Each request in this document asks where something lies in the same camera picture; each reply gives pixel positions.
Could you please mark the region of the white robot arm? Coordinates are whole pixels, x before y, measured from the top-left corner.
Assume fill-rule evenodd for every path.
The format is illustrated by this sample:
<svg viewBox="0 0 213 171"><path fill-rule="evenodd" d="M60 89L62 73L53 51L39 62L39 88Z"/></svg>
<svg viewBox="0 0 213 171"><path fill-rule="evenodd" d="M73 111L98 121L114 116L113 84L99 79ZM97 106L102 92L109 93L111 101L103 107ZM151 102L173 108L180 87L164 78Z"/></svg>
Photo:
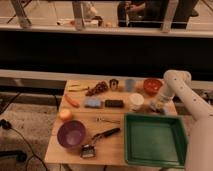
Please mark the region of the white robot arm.
<svg viewBox="0 0 213 171"><path fill-rule="evenodd" d="M190 88L188 71L167 70L163 80L150 107L160 110L177 95L195 120L189 136L185 171L213 171L213 106Z"/></svg>

